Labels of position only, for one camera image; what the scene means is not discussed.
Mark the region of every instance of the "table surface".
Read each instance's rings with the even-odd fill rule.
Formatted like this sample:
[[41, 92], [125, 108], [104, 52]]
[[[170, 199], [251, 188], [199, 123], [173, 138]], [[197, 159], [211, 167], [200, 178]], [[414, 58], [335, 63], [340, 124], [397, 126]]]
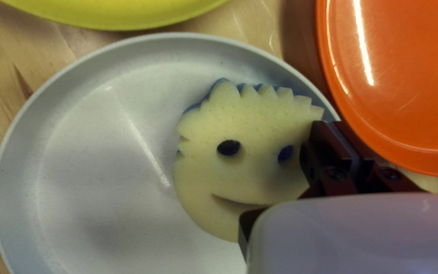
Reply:
[[[286, 60], [329, 97], [315, 43], [314, 0], [230, 0], [186, 22], [133, 32], [67, 26], [0, 3], [0, 143], [23, 103], [65, 65], [115, 41], [169, 31], [214, 34], [252, 44]], [[398, 169], [438, 193], [438, 178]], [[8, 273], [1, 256], [0, 273]]]

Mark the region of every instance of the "smiley face sponge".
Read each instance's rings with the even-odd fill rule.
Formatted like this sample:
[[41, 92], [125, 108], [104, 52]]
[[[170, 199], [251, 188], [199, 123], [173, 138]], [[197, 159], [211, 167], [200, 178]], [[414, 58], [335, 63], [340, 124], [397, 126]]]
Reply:
[[300, 145], [324, 109], [291, 89], [223, 80], [179, 121], [176, 193], [199, 227], [238, 240], [239, 215], [294, 200], [307, 189]]

